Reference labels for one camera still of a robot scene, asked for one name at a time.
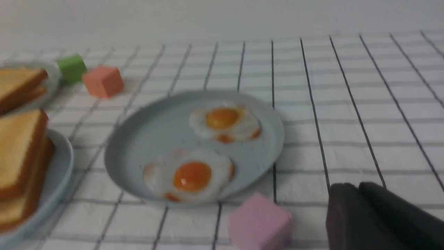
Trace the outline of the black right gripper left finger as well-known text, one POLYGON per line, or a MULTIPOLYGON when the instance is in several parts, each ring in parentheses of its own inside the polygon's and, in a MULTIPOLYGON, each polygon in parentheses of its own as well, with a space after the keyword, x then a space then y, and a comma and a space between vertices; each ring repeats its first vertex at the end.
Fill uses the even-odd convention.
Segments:
POLYGON ((330 250, 401 250, 403 242, 390 232, 352 184, 331 185, 326 216, 330 250))

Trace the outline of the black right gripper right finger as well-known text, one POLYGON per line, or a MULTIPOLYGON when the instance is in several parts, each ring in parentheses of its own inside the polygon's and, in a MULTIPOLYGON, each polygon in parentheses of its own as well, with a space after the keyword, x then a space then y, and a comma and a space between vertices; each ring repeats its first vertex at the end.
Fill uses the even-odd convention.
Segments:
POLYGON ((444 223, 384 187, 362 182, 359 192, 390 231, 411 250, 442 250, 444 223))

